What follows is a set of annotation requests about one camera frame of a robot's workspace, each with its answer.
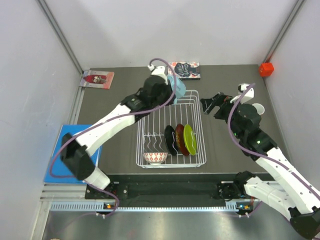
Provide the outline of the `light blue mug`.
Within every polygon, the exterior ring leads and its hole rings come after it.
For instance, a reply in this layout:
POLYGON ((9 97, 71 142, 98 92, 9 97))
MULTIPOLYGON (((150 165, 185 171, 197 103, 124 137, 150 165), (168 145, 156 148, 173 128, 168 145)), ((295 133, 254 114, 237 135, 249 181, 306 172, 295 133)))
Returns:
POLYGON ((173 100, 173 104, 175 105, 177 101, 186 94, 187 89, 185 84, 179 79, 178 76, 176 76, 174 79, 174 76, 172 74, 168 74, 167 80, 170 82, 172 90, 174 90, 174 87, 176 87, 175 97, 173 100))

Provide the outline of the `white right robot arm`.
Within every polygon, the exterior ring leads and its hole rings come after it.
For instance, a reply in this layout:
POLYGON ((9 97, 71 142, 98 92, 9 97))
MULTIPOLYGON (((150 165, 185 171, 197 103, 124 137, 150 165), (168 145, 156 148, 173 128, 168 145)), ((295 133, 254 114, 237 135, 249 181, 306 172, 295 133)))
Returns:
POLYGON ((249 171, 234 179, 233 192, 264 202, 283 217, 303 238, 312 240, 320 233, 320 192, 289 162, 277 143, 260 128, 264 107, 244 103, 239 98, 217 93, 200 100, 204 114, 215 107, 214 118, 224 120, 233 142, 282 187, 278 190, 249 171))

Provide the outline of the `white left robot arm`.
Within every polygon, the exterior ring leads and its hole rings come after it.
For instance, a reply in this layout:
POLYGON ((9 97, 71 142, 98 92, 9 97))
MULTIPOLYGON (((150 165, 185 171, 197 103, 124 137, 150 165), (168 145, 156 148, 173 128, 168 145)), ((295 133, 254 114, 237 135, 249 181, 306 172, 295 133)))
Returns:
POLYGON ((178 78, 151 74, 136 93, 125 97, 109 114, 83 131, 65 134, 57 157, 69 169, 72 177, 96 189, 102 198, 114 191, 110 178, 92 161, 91 156, 101 145, 121 130, 137 123, 163 107, 172 105, 177 97, 178 78))

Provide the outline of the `salmon pink mug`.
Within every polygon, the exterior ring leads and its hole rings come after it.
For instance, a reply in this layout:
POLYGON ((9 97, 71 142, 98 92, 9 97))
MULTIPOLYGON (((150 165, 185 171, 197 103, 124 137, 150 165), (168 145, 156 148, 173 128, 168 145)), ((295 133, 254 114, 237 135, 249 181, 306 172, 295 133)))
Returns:
POLYGON ((265 113, 265 107, 260 103, 253 103, 252 106, 256 109, 257 113, 261 116, 265 113))

